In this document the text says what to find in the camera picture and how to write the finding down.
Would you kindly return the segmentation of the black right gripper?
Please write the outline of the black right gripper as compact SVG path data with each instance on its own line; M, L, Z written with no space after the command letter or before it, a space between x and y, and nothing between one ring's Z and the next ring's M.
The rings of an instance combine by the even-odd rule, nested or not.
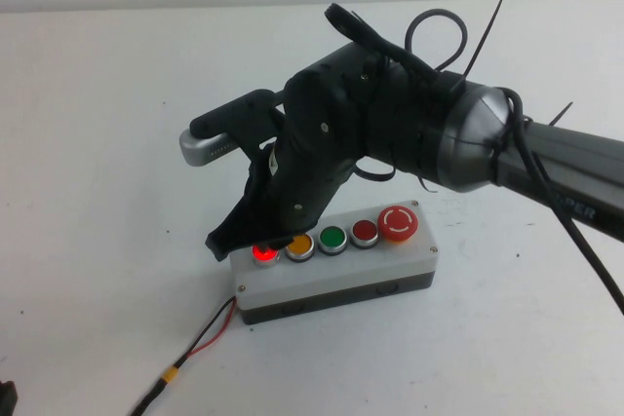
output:
M286 122L252 157L240 201L206 238L217 261L243 247L278 249L319 221L366 154L367 106L381 55L349 43L297 72L284 86Z

